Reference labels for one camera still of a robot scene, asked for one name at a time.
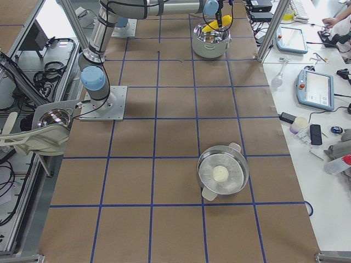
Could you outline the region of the person hand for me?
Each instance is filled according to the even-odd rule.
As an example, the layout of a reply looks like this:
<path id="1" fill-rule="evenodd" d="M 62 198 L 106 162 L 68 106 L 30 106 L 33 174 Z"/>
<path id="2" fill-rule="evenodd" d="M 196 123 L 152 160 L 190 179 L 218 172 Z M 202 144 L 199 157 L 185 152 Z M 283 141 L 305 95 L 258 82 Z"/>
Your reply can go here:
<path id="1" fill-rule="evenodd" d="M 326 28 L 333 28 L 338 23 L 337 18 L 324 18 L 322 22 Z"/>

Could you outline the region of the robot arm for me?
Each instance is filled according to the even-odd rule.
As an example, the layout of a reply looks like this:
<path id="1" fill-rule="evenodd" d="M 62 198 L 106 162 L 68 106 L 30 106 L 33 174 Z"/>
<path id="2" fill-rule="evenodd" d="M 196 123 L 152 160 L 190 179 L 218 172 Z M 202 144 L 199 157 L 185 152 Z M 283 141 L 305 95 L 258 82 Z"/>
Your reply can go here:
<path id="1" fill-rule="evenodd" d="M 108 108 L 113 103 L 104 55 L 115 26 L 121 18 L 144 20 L 148 16 L 176 14 L 202 14 L 214 16 L 206 23 L 205 31 L 228 30 L 233 24 L 233 14 L 223 16 L 223 1 L 100 1 L 97 23 L 88 46 L 78 60 L 81 81 L 86 88 L 93 109 Z"/>

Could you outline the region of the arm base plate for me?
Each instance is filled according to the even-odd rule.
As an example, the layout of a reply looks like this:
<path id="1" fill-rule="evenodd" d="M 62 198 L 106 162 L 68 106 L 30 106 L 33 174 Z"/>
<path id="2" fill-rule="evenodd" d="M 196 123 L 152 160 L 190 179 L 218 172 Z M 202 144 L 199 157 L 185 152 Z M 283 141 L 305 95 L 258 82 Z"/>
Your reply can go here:
<path id="1" fill-rule="evenodd" d="M 88 103 L 82 105 L 78 119 L 80 121 L 122 121 L 127 98 L 127 86 L 112 85 L 107 101 L 92 100 L 86 92 L 84 99 Z"/>

